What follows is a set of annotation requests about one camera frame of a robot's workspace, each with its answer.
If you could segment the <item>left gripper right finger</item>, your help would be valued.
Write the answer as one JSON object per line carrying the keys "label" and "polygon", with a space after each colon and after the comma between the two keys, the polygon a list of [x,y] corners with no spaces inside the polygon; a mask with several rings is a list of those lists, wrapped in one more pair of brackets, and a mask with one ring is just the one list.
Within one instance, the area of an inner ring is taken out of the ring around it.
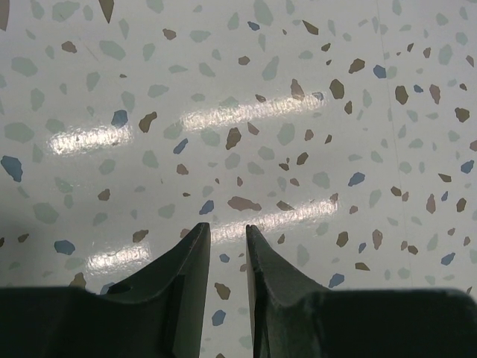
{"label": "left gripper right finger", "polygon": [[476,303],[456,289],[333,291],[246,228],[255,357],[474,357]]}

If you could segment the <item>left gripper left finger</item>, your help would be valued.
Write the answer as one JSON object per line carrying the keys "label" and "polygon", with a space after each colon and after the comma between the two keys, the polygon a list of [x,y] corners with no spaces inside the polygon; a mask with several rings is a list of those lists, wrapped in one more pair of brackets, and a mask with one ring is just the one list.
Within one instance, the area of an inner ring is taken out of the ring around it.
{"label": "left gripper left finger", "polygon": [[198,357],[210,227],[96,295],[67,287],[1,291],[3,357]]}

